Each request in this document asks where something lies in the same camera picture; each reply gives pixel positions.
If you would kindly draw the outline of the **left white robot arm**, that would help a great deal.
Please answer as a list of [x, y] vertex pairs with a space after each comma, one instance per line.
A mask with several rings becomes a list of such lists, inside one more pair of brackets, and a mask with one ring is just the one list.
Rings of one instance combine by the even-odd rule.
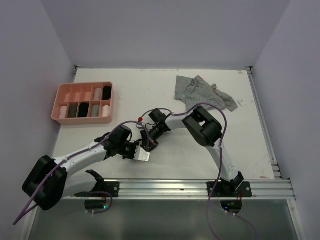
[[22, 185], [22, 190], [44, 211], [53, 208], [66, 194], [67, 180], [84, 168], [115, 155], [135, 158], [139, 141], [129, 141], [130, 128], [120, 126], [96, 138], [81, 150], [61, 157], [41, 157]]

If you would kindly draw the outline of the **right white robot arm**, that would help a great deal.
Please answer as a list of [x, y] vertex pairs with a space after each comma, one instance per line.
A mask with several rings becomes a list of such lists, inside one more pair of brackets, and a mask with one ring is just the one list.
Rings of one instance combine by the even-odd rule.
[[159, 108], [149, 114], [154, 122], [153, 127], [145, 132], [140, 131], [141, 146], [147, 152], [153, 151], [157, 146], [157, 140], [165, 133], [177, 129], [187, 129], [193, 139], [202, 147], [206, 148], [218, 167], [218, 181], [215, 187], [209, 189], [216, 195], [227, 197], [235, 196], [244, 182], [244, 177], [235, 166], [224, 144], [227, 124], [224, 127], [204, 107], [196, 105], [186, 113], [161, 112]]

